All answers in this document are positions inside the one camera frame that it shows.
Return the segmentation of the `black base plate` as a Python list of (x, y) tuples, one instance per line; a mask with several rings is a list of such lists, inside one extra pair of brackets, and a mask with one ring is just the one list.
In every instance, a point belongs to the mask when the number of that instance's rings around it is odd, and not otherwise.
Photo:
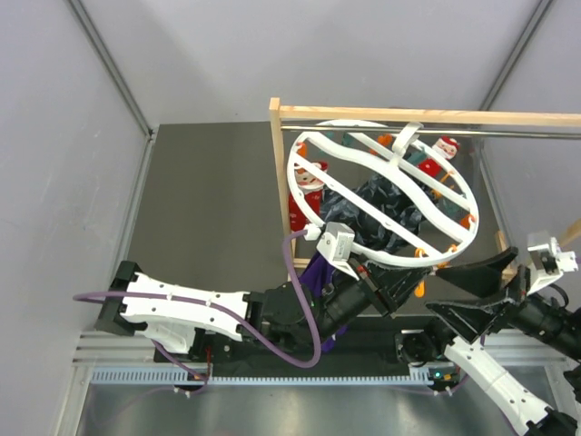
[(350, 322), (335, 347), (310, 368), (298, 367), (268, 349), (247, 330), (236, 342), (219, 333), (197, 329), (185, 353), (154, 343), (156, 362), (175, 359), (183, 364), (206, 364), (214, 376), (371, 376), (403, 375), (410, 364), (437, 359), (429, 337), (436, 320), (424, 316), (360, 316)]

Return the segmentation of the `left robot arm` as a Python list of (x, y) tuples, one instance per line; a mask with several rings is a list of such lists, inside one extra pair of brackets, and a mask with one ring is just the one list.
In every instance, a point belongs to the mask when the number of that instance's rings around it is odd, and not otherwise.
[(318, 259), (302, 275), (265, 292), (215, 292), (169, 284), (123, 261), (94, 324), (118, 336), (142, 332), (170, 353), (196, 360), (210, 332), (236, 344), (258, 343), (309, 368), (369, 307), (393, 314), (428, 275), (426, 268), (350, 263), (345, 274)]

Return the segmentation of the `dark patterned cloth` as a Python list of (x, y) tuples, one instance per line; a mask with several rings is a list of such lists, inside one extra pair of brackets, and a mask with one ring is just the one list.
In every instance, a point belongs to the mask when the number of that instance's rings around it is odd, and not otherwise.
[[(418, 235), (423, 214), (394, 183), (375, 173), (352, 190), (359, 198), (411, 233)], [(344, 223), (354, 233), (354, 242), (374, 251), (397, 253), (409, 246), (401, 236), (388, 231), (375, 218), (328, 186), (323, 191), (321, 217), (324, 222)]]

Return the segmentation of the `clear plastic bin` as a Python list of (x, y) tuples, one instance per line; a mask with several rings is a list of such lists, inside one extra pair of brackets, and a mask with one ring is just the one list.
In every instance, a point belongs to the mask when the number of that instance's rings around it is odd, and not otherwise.
[[(350, 119), (335, 119), (315, 125), (387, 127), (385, 124)], [(420, 140), (416, 130), (423, 128), (422, 124), (411, 122), (398, 128), (403, 129), (398, 134), (302, 132), (290, 148), (287, 165), (296, 163), (308, 169), (332, 191), (344, 196), (388, 231), (401, 236), (419, 250), (419, 255), (406, 257), (374, 251), (354, 242), (350, 256), (359, 254), (382, 266), (435, 269), (455, 259), (474, 242), (479, 227), (478, 203), (464, 177), (444, 154)], [(359, 198), (350, 188), (300, 153), (304, 142), (331, 157), (365, 167), (390, 180), (409, 197), (429, 223), (451, 239), (451, 246), (440, 251)]]

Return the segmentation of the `purple sock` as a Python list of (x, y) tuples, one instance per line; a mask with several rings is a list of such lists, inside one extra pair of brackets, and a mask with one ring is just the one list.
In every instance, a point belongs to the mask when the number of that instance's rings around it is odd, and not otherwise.
[[(301, 285), (305, 285), (311, 293), (313, 299), (318, 300), (322, 296), (323, 288), (330, 284), (335, 268), (319, 253), (315, 253), (308, 263), (306, 269), (299, 277)], [(337, 339), (348, 330), (346, 325), (341, 326), (328, 339), (321, 343), (323, 353), (330, 352), (336, 345)]]

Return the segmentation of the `red santa sock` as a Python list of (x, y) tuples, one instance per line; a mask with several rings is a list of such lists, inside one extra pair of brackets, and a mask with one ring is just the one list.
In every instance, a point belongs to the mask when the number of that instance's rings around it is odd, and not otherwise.
[(293, 232), (303, 230), (307, 224), (324, 224), (321, 206), (325, 183), (308, 169), (289, 163), (289, 219)]

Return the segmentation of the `wooden rack frame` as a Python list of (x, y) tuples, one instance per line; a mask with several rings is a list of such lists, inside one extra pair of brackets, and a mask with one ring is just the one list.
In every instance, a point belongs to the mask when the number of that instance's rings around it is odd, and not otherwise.
[[(348, 275), (351, 254), (362, 254), (381, 266), (436, 269), (463, 253), (478, 234), (477, 200), (463, 176), (445, 158), (420, 141), (425, 123), (475, 124), (482, 134), (492, 125), (509, 126), (508, 135), (522, 136), (522, 127), (579, 127), (579, 114), (452, 111), (435, 109), (388, 109), (284, 105), (273, 97), (269, 103), (271, 135), (280, 194), (290, 193), (308, 223), (302, 231), (306, 239), (321, 237), (319, 253), (335, 268)], [(422, 240), (380, 209), (355, 194), (300, 153), (295, 142), (287, 156), (283, 153), (283, 130), (287, 119), (310, 120), (300, 128), (300, 138), (310, 141), (325, 154), (366, 167), (397, 186), (437, 229), (453, 240), (441, 252)], [(355, 243), (349, 229), (326, 223), (307, 203), (295, 178), (304, 170), (324, 186), (371, 216), (379, 225), (396, 234), (419, 251), (417, 257), (401, 257), (372, 250)]]

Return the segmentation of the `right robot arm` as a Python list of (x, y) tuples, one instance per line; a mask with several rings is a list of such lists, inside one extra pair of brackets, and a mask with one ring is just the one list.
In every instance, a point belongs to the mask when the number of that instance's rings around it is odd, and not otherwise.
[[(535, 243), (529, 261), (505, 270), (517, 249), (477, 263), (437, 266), (441, 280), (471, 294), (469, 301), (427, 302), (435, 318), (420, 331), (403, 332), (399, 355), (409, 364), (454, 364), (500, 409), (516, 435), (577, 435), (580, 432), (580, 312), (543, 291), (562, 292), (558, 281), (578, 270), (572, 251)], [(509, 370), (510, 365), (564, 368), (570, 405), (551, 406)]]

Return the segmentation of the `white round clip hanger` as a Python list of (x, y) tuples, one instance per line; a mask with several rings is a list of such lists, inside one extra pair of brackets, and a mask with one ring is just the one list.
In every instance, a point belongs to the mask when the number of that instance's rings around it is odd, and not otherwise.
[(337, 224), (351, 250), (394, 266), (448, 263), (476, 239), (475, 195), (453, 161), (458, 139), (420, 140), (422, 124), (373, 137), (372, 122), (335, 119), (301, 133), (286, 177), (290, 229)]

